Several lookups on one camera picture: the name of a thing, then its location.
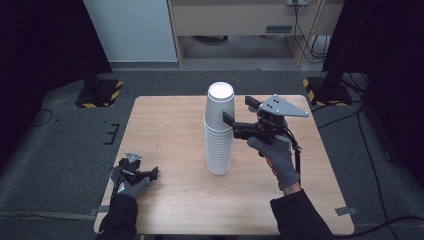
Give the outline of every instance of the hazard stripe tape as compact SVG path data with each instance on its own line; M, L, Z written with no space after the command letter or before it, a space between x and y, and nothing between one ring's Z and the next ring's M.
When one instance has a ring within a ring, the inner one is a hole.
M87 102L87 103L78 104L78 105L76 105L76 107L77 108L111 107L115 103L116 98L118 97L119 92L121 91L123 84L124 84L124 81L118 81L116 83L115 91L111 95L110 100L108 102L103 102L103 103Z
M308 98L312 106L349 106L349 103L346 101L317 101L308 79L303 79L303 86L306 89L306 93L308 94Z

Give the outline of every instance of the gloved hand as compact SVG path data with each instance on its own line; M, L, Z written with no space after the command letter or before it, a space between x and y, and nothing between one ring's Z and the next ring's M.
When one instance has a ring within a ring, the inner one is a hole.
M247 139L247 145L263 154L272 172L277 177L280 190L299 181L299 173L293 167L290 143L275 141L272 145L268 145L255 137L250 137Z
M110 178L112 179L113 183L117 185L115 194L126 195L134 200L137 200L137 197L140 192L145 189L150 183L150 178L145 177L139 183L133 186L125 179L125 177L121 173L121 170L116 167L113 168Z

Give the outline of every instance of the wall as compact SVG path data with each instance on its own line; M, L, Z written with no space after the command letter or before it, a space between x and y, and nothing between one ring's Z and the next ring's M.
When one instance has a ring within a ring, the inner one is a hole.
M166 0L84 0L109 62L177 62Z

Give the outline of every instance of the floor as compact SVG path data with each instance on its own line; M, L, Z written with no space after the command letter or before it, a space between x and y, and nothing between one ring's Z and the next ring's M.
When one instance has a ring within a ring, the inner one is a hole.
M323 53L329 37L319 36L313 50ZM296 66L284 36L188 37L183 61L172 64L119 65L114 71L321 71L322 60L306 52L307 60Z
M326 40L328 39L320 37L314 51L323 51L324 46L328 46L328 41L325 44ZM318 63L305 62L297 67L285 38L281 36L229 36L227 41L189 38L184 62L180 68L172 64L134 64L115 67L117 75L126 79L124 80L126 87L113 108L96 108L90 111L74 109L73 95L79 92L82 82L52 91L46 96L43 108L51 110L50 119L53 121L40 120L43 124L34 128L28 136L33 141L26 142L23 150L19 152L11 168L13 171L10 173L11 176L4 178L6 180L3 182L0 181L0 212L47 211L85 214L89 207L97 206L104 192L98 186L104 186L110 173L105 166L110 167L112 164L106 161L114 161L119 147L103 144L104 136L107 136L107 140L110 139L105 132L111 130L110 123L119 122L124 126L136 95L203 94L202 89L207 83L199 81L199 78L209 78L207 81L228 78L238 84L243 91L242 94L253 91L268 93L275 88L288 94L291 94L290 91L304 94L300 82L303 75L313 73L316 76L322 69L319 59L314 59L311 53L306 55L311 62ZM230 71L239 72L228 76ZM163 84L168 84L166 93L162 89ZM356 111L359 106L357 103L346 108L327 107L322 110L315 107L319 111L314 112L314 118L318 126L324 126L334 119ZM48 111L41 113L49 119ZM371 124L365 116L361 118L369 145L373 150L372 155L376 161L389 217L392 219L403 215L422 215L424 191L417 186L408 171L387 161L384 149ZM356 231L361 232L384 222L374 175L356 119L349 118L320 129L320 135L346 203L359 210L359 214L352 216ZM117 138L122 138L122 131ZM84 144L81 143L84 142L91 144L91 148L82 146ZM74 192L69 193L63 186ZM419 239L424 234L424 225L417 221L399 222L393 224L393 228L400 234L400 239ZM25 237L2 238L4 232L9 233L9 236ZM93 234L92 223L87 221L0 219L0 239L92 239ZM150 240L155 236L143 237ZM162 239L206 240L211 237L163 236ZM239 237L239 240L241 239L275 238L242 236ZM383 227L379 231L355 239L395 238L387 227Z

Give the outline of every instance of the gray carpet floor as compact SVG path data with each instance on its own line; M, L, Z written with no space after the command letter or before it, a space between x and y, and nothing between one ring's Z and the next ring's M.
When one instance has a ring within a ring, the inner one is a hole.
M230 83L237 95L306 95L302 79L319 72L283 71L127 71L118 77L123 88L113 107L80 109L74 101L82 81L45 96L42 109L0 178L0 213L47 212L88 215L103 196L136 97L147 95L205 95L216 81ZM351 92L353 99L359 100ZM325 107L313 112L317 126L354 113L361 103ZM389 219L424 217L424 189L401 163L386 160L377 133L363 114L359 119L376 167ZM113 144L108 132L119 124ZM357 116L320 129L326 151L350 207L356 233L385 222L375 176L361 137ZM8 217L0 219L0 239L94 239L93 220ZM399 239L423 239L424 223L392 225ZM206 239L206 236L164 236L164 239ZM270 239L255 236L249 239ZM388 227L354 239L395 239Z

